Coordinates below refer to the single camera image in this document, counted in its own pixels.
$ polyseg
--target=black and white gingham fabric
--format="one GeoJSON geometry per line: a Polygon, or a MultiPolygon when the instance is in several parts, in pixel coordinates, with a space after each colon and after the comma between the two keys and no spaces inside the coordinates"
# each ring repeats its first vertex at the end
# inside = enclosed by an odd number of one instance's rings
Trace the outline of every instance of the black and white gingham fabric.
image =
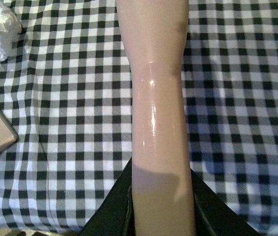
{"type": "MultiPolygon", "coordinates": [[[[115,1],[5,0],[23,33],[0,63],[19,140],[0,154],[0,227],[79,230],[131,157],[131,78],[115,1]]],[[[191,167],[278,235],[278,1],[190,0],[191,167]]]]}

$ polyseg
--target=glossy plastic surface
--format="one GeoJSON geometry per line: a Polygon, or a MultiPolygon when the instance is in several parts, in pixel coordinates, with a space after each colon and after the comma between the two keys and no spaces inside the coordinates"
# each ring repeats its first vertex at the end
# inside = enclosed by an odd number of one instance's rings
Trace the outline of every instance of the glossy plastic surface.
{"type": "Polygon", "coordinates": [[[188,1],[117,0],[133,80],[136,235],[195,235],[181,88],[188,1]]]}

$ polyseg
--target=checkered tablecloth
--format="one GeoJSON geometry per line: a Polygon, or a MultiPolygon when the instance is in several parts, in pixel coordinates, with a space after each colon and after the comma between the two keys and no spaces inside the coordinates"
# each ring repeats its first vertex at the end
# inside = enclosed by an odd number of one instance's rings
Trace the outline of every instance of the checkered tablecloth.
{"type": "MultiPolygon", "coordinates": [[[[278,1],[189,2],[191,167],[251,226],[278,235],[278,1]]],[[[115,1],[4,3],[24,30],[0,63],[0,108],[19,134],[0,154],[0,227],[77,231],[131,157],[115,1]]]]}

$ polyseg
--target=black fabric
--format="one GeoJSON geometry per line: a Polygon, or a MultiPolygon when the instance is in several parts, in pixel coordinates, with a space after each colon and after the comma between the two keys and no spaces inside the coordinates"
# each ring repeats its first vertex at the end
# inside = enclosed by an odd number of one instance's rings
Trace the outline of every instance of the black fabric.
{"type": "MultiPolygon", "coordinates": [[[[120,178],[78,236],[134,236],[134,212],[131,201],[131,160],[120,178]]],[[[191,170],[195,218],[198,236],[260,235],[235,214],[191,170]]]]}

